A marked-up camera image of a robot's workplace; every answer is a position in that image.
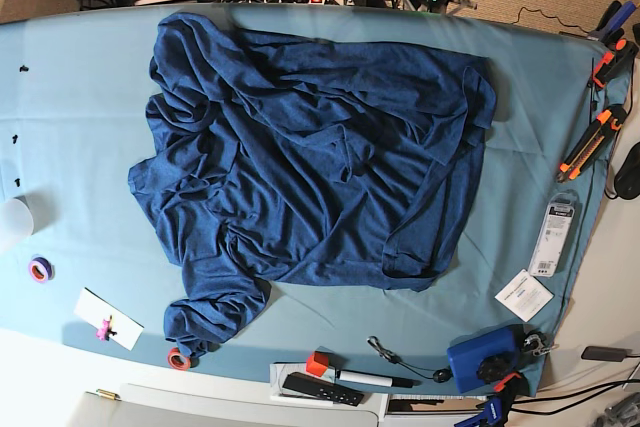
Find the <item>orange black clamp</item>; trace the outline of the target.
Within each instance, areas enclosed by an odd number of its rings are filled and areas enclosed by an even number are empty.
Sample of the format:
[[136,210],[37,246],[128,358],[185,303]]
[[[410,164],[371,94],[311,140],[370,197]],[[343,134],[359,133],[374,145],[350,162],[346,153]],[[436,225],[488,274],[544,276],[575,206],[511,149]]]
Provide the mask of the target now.
[[617,77],[625,68],[631,66],[638,52],[639,47],[635,42],[624,38],[618,40],[613,48],[607,50],[596,64],[591,84],[597,90],[603,90],[609,81]]

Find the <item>pink binder clip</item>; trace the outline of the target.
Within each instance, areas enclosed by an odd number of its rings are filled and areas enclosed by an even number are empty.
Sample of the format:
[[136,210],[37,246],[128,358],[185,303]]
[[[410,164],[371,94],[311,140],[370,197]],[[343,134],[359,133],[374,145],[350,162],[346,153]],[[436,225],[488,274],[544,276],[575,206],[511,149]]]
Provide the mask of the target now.
[[96,331],[96,337],[103,342],[109,341],[112,337],[117,335],[117,332],[112,327],[113,317],[109,316],[102,319],[101,325]]

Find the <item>blue plastic box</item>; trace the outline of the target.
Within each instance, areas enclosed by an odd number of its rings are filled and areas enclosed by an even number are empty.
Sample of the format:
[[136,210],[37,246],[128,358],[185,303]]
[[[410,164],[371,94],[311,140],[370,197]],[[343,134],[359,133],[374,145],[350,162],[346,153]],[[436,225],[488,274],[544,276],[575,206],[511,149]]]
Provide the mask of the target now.
[[523,343],[523,326],[509,325],[449,347],[458,391],[467,393],[502,380],[518,365]]

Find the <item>purple tape roll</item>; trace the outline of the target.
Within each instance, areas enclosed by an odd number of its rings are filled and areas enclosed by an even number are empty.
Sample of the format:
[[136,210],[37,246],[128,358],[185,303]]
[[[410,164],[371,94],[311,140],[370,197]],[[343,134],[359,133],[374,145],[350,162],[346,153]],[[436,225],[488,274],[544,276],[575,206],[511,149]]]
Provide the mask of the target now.
[[53,265],[44,257],[34,257],[28,264],[32,279],[38,283],[46,283],[53,279]]

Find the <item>small black phone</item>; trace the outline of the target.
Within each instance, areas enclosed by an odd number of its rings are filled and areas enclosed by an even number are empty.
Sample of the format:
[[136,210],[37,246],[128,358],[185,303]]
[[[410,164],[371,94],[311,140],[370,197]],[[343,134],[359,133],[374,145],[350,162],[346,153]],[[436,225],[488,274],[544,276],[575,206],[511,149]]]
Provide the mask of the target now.
[[582,360],[597,362],[622,362],[627,358],[627,351],[623,348],[587,346],[582,354]]

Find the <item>red tape roll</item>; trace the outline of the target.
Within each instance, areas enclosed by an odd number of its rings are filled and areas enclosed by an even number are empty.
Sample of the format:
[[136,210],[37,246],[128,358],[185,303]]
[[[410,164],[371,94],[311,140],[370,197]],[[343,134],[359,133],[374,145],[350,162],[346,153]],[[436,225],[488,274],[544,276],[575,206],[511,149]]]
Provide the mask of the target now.
[[188,371],[192,367],[192,361],[189,356],[183,355],[177,348],[171,348],[167,354],[168,365],[175,370]]

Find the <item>blister pack of batteries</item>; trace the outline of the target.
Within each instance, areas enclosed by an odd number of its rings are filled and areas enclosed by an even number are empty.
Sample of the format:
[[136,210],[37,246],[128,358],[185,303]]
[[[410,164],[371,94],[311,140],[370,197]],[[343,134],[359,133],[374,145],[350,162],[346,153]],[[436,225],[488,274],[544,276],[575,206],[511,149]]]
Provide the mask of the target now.
[[574,191],[565,191],[555,194],[546,205],[528,267],[530,275],[549,278],[555,274],[569,236],[577,201]]

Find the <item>white paper packet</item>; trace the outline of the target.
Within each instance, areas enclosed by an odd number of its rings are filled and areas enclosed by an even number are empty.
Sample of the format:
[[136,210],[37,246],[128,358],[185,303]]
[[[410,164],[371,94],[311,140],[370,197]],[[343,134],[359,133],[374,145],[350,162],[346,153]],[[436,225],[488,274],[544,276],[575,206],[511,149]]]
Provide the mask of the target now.
[[495,299],[516,317],[529,322],[553,299],[553,294],[526,270],[521,270]]

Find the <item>black computer mouse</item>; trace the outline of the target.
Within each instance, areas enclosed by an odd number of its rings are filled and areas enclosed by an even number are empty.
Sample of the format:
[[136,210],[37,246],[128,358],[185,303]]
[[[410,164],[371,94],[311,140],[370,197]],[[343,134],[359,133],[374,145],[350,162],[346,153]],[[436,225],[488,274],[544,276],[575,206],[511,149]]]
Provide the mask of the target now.
[[634,200],[640,194],[640,143],[628,152],[614,177],[614,190],[623,200]]

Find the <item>light blue table cloth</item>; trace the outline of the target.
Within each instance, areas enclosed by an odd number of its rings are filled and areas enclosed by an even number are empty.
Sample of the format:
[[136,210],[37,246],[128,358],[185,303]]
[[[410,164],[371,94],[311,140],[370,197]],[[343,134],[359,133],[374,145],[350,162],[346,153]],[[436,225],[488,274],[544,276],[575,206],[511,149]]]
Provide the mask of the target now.
[[[498,98],[480,187],[452,265],[423,292],[278,284],[267,308],[201,358],[202,374],[264,381],[274,362],[332,351],[346,367],[397,374],[369,336],[409,363],[436,368],[450,345],[514,322],[495,295],[525,269],[555,171],[589,120],[595,42],[465,18],[382,9],[204,5],[230,31],[334,42],[403,42],[488,59]],[[83,12],[1,28],[1,195],[22,197],[35,233],[1,258],[1,325],[75,351],[165,368],[166,307],[184,295],[130,193],[129,169],[154,154],[145,106],[149,62],[169,6]],[[54,269],[34,281],[28,264]],[[144,327],[128,351],[74,314],[83,288]]]

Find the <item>blue black spring clamp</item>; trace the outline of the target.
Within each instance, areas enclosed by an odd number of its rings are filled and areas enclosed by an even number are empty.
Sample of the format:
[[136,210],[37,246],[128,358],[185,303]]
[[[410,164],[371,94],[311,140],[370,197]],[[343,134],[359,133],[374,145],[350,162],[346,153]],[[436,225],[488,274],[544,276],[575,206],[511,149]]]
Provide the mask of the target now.
[[625,3],[618,0],[612,1],[596,28],[587,34],[587,38],[604,43],[606,39],[623,26],[636,9],[636,3],[633,1],[626,1]]

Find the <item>dark blue t-shirt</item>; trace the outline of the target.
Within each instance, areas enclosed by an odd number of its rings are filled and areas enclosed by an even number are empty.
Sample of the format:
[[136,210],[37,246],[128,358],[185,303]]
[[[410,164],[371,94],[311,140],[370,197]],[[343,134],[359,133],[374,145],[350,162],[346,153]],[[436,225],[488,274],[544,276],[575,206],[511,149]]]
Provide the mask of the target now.
[[268,282],[420,292],[449,267],[497,107],[487,59],[176,13],[149,74],[155,153],[128,183],[182,270],[182,355],[252,322]]

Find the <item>black white marker pen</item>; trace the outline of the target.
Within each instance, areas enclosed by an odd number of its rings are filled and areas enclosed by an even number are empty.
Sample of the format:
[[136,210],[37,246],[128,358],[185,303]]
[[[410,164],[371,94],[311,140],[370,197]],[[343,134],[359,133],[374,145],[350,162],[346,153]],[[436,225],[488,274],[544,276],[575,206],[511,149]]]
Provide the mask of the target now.
[[380,376],[375,374],[368,374],[362,372],[338,370],[336,372],[336,378],[351,383],[359,383],[380,387],[398,387],[398,388],[413,388],[415,381],[412,379],[406,379],[401,377],[389,377]]

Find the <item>blue orange bar clamp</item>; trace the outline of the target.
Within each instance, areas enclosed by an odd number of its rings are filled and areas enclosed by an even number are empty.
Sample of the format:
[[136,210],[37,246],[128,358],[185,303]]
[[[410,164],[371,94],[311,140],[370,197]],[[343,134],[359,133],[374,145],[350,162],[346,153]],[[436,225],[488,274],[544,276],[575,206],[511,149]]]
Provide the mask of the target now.
[[516,398],[528,392],[528,381],[520,372],[507,375],[494,386],[495,394],[484,404],[479,414],[455,423],[455,427],[505,426]]

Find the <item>red cube block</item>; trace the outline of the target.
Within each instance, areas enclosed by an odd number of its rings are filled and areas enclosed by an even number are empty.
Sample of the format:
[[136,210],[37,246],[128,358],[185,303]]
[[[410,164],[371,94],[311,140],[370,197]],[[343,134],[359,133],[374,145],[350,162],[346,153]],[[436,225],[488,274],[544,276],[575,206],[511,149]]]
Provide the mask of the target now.
[[329,356],[324,352],[314,351],[306,360],[305,372],[315,377],[322,377],[329,367]]

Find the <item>white notepad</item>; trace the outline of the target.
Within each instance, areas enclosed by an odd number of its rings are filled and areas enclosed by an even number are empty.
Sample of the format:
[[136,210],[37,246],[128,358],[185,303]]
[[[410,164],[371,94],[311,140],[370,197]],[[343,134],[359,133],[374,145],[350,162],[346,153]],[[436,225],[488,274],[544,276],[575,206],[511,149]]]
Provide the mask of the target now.
[[349,405],[337,404],[326,400],[315,399],[311,396],[285,389],[283,387],[283,382],[286,376],[294,372],[299,372],[326,382],[334,383],[336,385],[341,385],[343,387],[362,392],[365,395],[365,398],[360,403],[360,405],[356,407],[371,407],[381,419],[386,416],[390,396],[388,393],[384,392],[384,387],[341,381],[336,378],[336,372],[341,369],[336,369],[331,365],[329,367],[329,370],[322,377],[315,377],[305,372],[305,363],[306,362],[272,363],[269,366],[270,396],[272,400],[282,401],[285,403],[299,403],[303,406],[311,407],[354,407]]

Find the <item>black remote control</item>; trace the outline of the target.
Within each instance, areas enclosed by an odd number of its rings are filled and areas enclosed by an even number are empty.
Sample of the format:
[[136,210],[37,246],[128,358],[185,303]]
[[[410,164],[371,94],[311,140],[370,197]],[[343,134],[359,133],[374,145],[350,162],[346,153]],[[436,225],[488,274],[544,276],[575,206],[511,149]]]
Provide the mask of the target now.
[[288,374],[283,382],[283,387],[315,399],[354,407],[359,406],[365,398],[365,395],[360,391],[326,382],[299,372]]

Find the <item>orange black utility knife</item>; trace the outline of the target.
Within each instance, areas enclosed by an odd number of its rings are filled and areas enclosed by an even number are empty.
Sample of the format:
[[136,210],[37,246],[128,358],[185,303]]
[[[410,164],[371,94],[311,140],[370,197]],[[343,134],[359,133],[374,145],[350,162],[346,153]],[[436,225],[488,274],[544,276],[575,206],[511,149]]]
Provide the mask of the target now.
[[557,183],[577,179],[621,130],[628,116],[622,104],[613,104],[601,111],[560,164]]

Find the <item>white paper card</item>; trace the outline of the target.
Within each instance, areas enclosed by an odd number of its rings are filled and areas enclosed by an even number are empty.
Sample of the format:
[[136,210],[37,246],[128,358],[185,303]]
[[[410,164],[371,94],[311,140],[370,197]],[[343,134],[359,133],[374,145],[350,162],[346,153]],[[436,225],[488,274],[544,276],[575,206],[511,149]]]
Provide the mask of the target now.
[[74,308],[74,314],[88,323],[97,331],[102,319],[112,316],[112,327],[117,335],[109,341],[114,341],[121,347],[131,351],[140,338],[144,327],[138,322],[113,307],[108,302],[94,294],[87,288],[83,288]]

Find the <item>translucent plastic cup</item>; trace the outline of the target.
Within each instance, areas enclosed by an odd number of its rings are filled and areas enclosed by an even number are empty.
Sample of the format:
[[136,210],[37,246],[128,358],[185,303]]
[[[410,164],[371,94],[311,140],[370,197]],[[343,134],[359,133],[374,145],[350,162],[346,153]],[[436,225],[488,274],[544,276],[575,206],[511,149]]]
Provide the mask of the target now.
[[30,237],[34,230],[34,220],[27,205],[20,199],[12,198],[1,204],[0,251],[5,253]]

